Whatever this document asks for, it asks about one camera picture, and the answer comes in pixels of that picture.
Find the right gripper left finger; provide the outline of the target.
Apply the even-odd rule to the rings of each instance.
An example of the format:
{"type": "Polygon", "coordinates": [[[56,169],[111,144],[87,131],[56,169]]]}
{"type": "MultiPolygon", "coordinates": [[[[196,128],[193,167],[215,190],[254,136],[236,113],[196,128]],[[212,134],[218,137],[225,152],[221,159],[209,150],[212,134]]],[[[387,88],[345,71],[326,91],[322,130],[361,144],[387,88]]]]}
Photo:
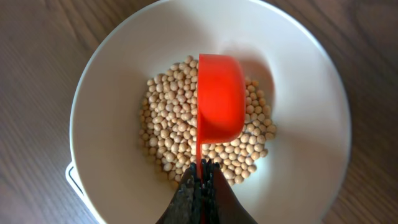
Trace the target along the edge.
{"type": "Polygon", "coordinates": [[[197,177],[197,165],[191,163],[156,224],[199,224],[201,208],[201,183],[197,177]]]}

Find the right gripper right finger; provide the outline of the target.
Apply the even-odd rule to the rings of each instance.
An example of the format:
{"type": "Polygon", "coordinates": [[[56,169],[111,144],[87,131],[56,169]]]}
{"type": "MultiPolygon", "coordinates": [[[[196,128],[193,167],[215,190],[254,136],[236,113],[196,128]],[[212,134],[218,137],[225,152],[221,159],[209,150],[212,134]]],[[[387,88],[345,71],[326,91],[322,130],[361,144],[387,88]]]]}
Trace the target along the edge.
{"type": "Polygon", "coordinates": [[[202,171],[202,223],[206,224],[255,224],[256,221],[244,209],[221,171],[220,165],[211,160],[201,160],[202,171]]]}

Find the white digital kitchen scale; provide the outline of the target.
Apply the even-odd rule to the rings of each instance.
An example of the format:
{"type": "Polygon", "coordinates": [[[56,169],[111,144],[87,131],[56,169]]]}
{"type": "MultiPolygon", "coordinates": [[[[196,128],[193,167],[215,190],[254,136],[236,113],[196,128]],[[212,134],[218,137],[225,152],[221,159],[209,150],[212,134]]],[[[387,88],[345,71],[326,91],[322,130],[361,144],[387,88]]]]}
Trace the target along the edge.
{"type": "Polygon", "coordinates": [[[77,196],[79,196],[81,201],[85,204],[87,209],[94,216],[95,220],[100,224],[105,224],[104,220],[100,217],[98,212],[92,206],[91,202],[85,196],[83,186],[81,184],[81,181],[78,176],[77,169],[75,168],[74,162],[71,162],[71,163],[69,163],[69,165],[67,165],[67,168],[65,170],[65,178],[66,178],[67,182],[70,184],[70,186],[72,187],[72,189],[75,191],[77,196]]]}

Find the red plastic measuring scoop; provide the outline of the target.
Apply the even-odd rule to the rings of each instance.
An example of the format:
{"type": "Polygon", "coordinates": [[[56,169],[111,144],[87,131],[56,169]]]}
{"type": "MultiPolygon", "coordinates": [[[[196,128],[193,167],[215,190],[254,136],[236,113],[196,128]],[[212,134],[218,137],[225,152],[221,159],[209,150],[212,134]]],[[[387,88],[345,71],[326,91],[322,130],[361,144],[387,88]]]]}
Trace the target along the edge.
{"type": "Polygon", "coordinates": [[[200,54],[197,82],[197,174],[202,177],[201,145],[230,142],[242,129],[245,79],[229,55],[200,54]]]}

